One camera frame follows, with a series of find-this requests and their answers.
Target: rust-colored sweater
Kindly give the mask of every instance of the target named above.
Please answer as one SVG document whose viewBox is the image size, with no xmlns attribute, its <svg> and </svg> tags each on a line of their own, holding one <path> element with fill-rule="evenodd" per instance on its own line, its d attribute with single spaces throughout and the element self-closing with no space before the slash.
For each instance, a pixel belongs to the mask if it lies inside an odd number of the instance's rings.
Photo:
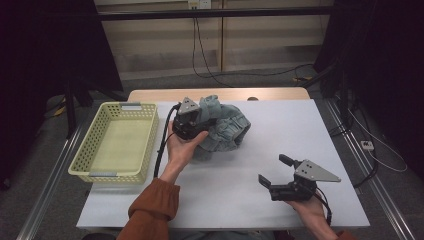
<svg viewBox="0 0 424 240">
<path fill-rule="evenodd" d="M 175 218 L 178 210 L 180 187 L 153 179 L 152 183 L 131 204 L 129 221 L 122 229 L 118 240 L 167 240 L 168 222 Z M 355 240 L 349 232 L 337 234 L 339 240 Z"/>
</svg>

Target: person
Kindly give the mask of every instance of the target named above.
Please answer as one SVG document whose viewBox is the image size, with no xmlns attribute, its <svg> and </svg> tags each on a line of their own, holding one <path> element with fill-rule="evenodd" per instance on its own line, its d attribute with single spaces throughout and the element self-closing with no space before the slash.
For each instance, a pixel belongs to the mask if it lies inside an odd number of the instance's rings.
<svg viewBox="0 0 424 240">
<path fill-rule="evenodd" d="M 118 240 L 169 239 L 168 222 L 175 218 L 178 209 L 180 187 L 175 185 L 178 175 L 193 157 L 194 149 L 208 135 L 199 133 L 185 141 L 172 134 L 172 122 L 168 125 L 168 163 L 159 178 L 131 204 L 129 220 L 118 235 Z M 349 232 L 335 233 L 327 224 L 321 202 L 315 197 L 309 201 L 287 201 L 299 214 L 305 227 L 316 239 L 355 239 Z"/>
</svg>

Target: crumpled fabric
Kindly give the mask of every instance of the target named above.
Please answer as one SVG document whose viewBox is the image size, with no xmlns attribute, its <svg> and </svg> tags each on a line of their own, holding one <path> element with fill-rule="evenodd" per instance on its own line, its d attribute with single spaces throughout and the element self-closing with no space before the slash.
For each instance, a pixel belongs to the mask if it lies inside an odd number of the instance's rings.
<svg viewBox="0 0 424 240">
<path fill-rule="evenodd" d="M 206 139 L 200 143 L 193 154 L 195 160 L 208 160 L 212 152 L 226 152 L 237 149 L 243 142 L 251 123 L 239 108 L 221 104 L 217 95 L 202 98 L 199 101 L 201 112 L 197 122 L 217 118 L 215 126 L 209 128 Z"/>
</svg>

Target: wall outlet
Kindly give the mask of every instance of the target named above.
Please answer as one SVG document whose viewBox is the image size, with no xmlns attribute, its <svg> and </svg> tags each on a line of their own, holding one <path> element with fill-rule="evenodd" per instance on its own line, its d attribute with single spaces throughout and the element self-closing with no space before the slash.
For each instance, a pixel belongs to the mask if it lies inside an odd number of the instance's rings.
<svg viewBox="0 0 424 240">
<path fill-rule="evenodd" d="M 372 145 L 371 141 L 361 141 L 361 146 L 362 146 L 362 149 L 364 150 L 369 150 L 369 151 L 374 150 L 374 145 Z"/>
<path fill-rule="evenodd" d="M 199 0 L 199 9 L 212 9 L 211 0 Z"/>
<path fill-rule="evenodd" d="M 188 9 L 189 10 L 199 9 L 199 0 L 188 0 Z"/>
</svg>

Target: plastic basket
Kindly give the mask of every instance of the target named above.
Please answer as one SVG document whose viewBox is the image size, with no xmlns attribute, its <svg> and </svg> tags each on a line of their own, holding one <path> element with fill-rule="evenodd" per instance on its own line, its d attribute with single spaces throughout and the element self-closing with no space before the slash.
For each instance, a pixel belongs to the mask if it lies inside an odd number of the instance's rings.
<svg viewBox="0 0 424 240">
<path fill-rule="evenodd" d="M 158 122 L 154 103 L 103 103 L 69 174 L 85 182 L 144 183 Z"/>
</svg>

